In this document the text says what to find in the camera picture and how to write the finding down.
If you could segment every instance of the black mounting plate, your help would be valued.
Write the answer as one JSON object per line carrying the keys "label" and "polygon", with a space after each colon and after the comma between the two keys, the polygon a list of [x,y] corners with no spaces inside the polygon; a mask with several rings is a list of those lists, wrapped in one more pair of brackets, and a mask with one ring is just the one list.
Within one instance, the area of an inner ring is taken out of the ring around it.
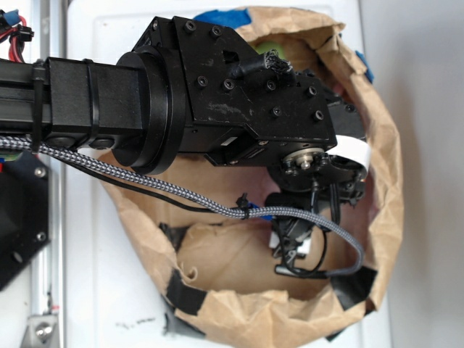
{"label": "black mounting plate", "polygon": [[49,242],[49,169],[29,152],[0,173],[0,290]]}

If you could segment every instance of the black connector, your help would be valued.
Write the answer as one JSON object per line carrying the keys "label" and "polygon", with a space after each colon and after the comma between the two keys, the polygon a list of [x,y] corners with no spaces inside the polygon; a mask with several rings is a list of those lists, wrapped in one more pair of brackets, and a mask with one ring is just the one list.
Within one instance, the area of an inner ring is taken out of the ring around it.
{"label": "black connector", "polygon": [[17,40],[19,42],[30,42],[32,41],[32,38],[34,37],[34,32],[32,31],[31,28],[25,27],[23,25],[18,25],[16,27],[17,29],[11,34],[11,38],[17,37]]}

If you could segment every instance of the black clamp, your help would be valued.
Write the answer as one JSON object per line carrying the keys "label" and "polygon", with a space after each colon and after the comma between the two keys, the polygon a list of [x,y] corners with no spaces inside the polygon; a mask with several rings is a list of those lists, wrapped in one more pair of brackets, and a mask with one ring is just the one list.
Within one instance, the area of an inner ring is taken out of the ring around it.
{"label": "black clamp", "polygon": [[248,194],[245,192],[236,201],[237,207],[245,213],[245,216],[242,218],[242,220],[249,219],[250,203],[247,199],[247,195]]}
{"label": "black clamp", "polygon": [[34,106],[32,124],[32,144],[30,149],[37,154],[42,141],[42,118],[44,112],[44,83],[47,79],[46,67],[39,59],[32,65],[32,80],[34,83]]}

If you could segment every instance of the crumpled brown paper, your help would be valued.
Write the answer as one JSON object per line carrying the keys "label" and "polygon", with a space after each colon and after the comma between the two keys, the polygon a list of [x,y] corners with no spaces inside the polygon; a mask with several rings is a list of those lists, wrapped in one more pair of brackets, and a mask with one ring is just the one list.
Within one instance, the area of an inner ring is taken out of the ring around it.
{"label": "crumpled brown paper", "polygon": [[[234,347],[291,348],[337,332],[381,305],[402,240],[401,151],[392,118],[364,76],[365,65],[338,35],[344,24],[299,9],[250,7],[249,14],[252,24],[237,30],[245,40],[278,42],[296,70],[311,68],[330,86],[340,82],[363,117],[372,148],[368,190],[355,209],[343,207],[341,224],[365,247],[365,265],[378,271],[368,300],[343,310],[328,281],[274,274],[266,222],[186,212],[132,191],[105,187],[159,292],[166,294],[173,269],[181,271],[185,283],[208,290],[197,315],[177,309],[179,318],[208,339]],[[104,160],[115,163],[110,155]],[[243,192],[262,204],[277,191],[265,168],[212,167],[203,159],[178,158],[157,177],[226,206],[234,206]],[[159,223],[192,225],[177,254]],[[314,233],[302,267],[317,262],[321,245]],[[325,268],[352,262],[349,247],[336,236],[329,234],[328,245]]]}

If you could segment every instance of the blue painter's tape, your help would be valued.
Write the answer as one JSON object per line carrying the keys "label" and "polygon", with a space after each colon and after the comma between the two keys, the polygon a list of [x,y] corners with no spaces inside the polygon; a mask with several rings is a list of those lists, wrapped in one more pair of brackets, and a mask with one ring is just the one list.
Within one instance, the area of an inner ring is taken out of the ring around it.
{"label": "blue painter's tape", "polygon": [[17,9],[15,11],[4,13],[3,17],[10,26],[16,25],[17,23],[21,22],[20,14]]}
{"label": "blue painter's tape", "polygon": [[[255,203],[249,203],[249,208],[250,209],[256,209],[256,208],[259,208]],[[266,216],[262,216],[261,217],[263,220],[266,220],[266,221],[271,221],[273,219],[273,216],[272,215],[266,215]]]}
{"label": "blue painter's tape", "polygon": [[201,22],[224,25],[233,29],[248,25],[252,22],[248,9],[232,9],[230,11],[219,11],[216,9],[199,14],[194,19]]}
{"label": "blue painter's tape", "polygon": [[367,68],[367,71],[365,72],[365,77],[368,78],[370,83],[372,83],[374,81],[374,74],[372,73],[372,70],[369,67],[369,64],[368,64],[368,61],[365,58],[365,55],[362,54],[359,51],[355,51],[355,52],[356,52],[356,55],[362,60],[365,67]]}

